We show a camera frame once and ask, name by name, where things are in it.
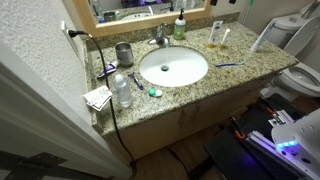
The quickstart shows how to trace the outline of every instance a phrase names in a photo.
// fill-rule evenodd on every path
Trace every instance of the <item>vanity cabinet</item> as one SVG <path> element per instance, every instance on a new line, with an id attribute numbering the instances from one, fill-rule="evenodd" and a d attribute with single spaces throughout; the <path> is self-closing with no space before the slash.
<path id="1" fill-rule="evenodd" d="M 124 129 L 120 132 L 123 142 L 133 157 L 138 159 L 222 120 L 240 115 L 248 105 L 257 101 L 260 97 L 260 90 L 273 77 L 274 74 L 250 81 L 137 126 Z M 125 161 L 130 161 L 130 157 L 121 147 L 116 134 L 107 135 L 105 139 L 121 152 Z"/>

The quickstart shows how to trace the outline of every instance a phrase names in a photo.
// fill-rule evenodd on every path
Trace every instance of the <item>metal cup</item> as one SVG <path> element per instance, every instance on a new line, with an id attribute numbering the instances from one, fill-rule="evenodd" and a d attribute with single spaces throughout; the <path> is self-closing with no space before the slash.
<path id="1" fill-rule="evenodd" d="M 120 42 L 116 44 L 117 59 L 122 66 L 131 66 L 133 64 L 133 54 L 129 43 Z"/>
<path id="2" fill-rule="evenodd" d="M 103 17 L 105 22 L 115 21 L 117 19 L 117 15 L 113 11 L 104 13 Z"/>

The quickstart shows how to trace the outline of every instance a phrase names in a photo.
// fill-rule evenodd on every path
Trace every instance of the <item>wall outlet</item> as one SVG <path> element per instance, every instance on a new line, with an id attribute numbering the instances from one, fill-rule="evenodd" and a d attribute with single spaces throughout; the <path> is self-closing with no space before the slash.
<path id="1" fill-rule="evenodd" d="M 69 36 L 68 34 L 68 27 L 66 25 L 66 22 L 62 21 L 61 22 L 61 30 L 63 32 L 63 34 L 66 36 L 66 38 L 68 39 L 72 49 L 74 50 L 74 52 L 77 54 L 77 56 L 79 56 L 79 53 L 78 53 L 78 48 L 76 46 L 76 43 L 74 42 L 74 40 Z"/>

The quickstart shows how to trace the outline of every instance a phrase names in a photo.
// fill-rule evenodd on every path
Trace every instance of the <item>black cable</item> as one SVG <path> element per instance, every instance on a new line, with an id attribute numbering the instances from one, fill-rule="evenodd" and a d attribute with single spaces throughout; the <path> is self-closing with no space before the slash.
<path id="1" fill-rule="evenodd" d="M 189 172 L 188 172 L 188 170 L 187 170 L 187 167 L 186 167 L 186 165 L 184 165 L 184 163 L 181 161 L 181 159 L 179 158 L 179 156 L 178 156 L 174 151 L 172 151 L 170 148 L 166 147 L 166 149 L 170 152 L 170 154 L 171 154 L 175 159 L 177 159 L 177 160 L 182 164 L 184 170 L 186 171 L 186 173 L 187 173 L 187 175 L 188 175 L 188 177 L 189 177 Z"/>
<path id="2" fill-rule="evenodd" d="M 107 87 L 110 87 L 109 86 L 109 81 L 108 81 L 108 74 L 107 74 L 107 69 L 106 69 L 106 63 L 105 63 L 105 60 L 103 58 L 103 54 L 102 54 L 102 51 L 101 51 L 101 47 L 99 45 L 99 43 L 97 42 L 97 40 L 95 38 L 92 37 L 91 34 L 88 34 L 84 31 L 72 31 L 72 30 L 69 30 L 68 31 L 68 34 L 70 35 L 71 38 L 77 36 L 77 35 L 87 35 L 90 37 L 90 39 L 92 39 L 92 41 L 94 42 L 94 44 L 97 46 L 98 50 L 99 50 L 99 53 L 100 53 L 100 56 L 101 56 L 101 61 L 102 61 L 102 66 L 103 66 L 103 70 L 104 70 L 104 74 L 106 75 L 106 85 Z M 129 151 L 129 149 L 127 148 L 127 146 L 123 143 L 122 141 L 122 138 L 120 136 L 120 133 L 119 133 L 119 129 L 118 129 L 118 125 L 117 125 L 117 120 L 116 120 L 116 116 L 115 116 L 115 112 L 114 112 L 114 108 L 113 108 L 113 102 L 112 102 L 112 98 L 109 100 L 110 102 L 110 107 L 111 107 L 111 114 L 112 114 L 112 119 L 113 119 L 113 124 L 114 124 L 114 128 L 116 130 L 116 134 L 117 134 L 117 137 L 120 141 L 120 144 L 122 145 L 122 147 L 127 151 L 127 153 L 130 155 L 131 157 L 131 162 L 130 162 L 130 166 L 132 167 L 132 177 L 136 176 L 137 174 L 137 166 L 136 166 L 136 163 L 137 161 L 133 158 L 131 152 Z"/>

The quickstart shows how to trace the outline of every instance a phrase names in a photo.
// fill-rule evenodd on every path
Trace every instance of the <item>white sink basin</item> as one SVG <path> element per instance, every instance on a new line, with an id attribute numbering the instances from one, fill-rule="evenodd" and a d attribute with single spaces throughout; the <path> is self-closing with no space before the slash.
<path id="1" fill-rule="evenodd" d="M 203 78 L 208 71 L 208 63 L 195 50 L 169 47 L 147 54 L 140 63 L 139 71 L 152 84 L 181 87 Z"/>
<path id="2" fill-rule="evenodd" d="M 137 14 L 132 14 L 126 17 L 121 18 L 121 20 L 128 20 L 128 19 L 136 19 L 136 18 L 142 18 L 142 17 L 148 17 L 152 16 L 151 13 L 137 13 Z"/>

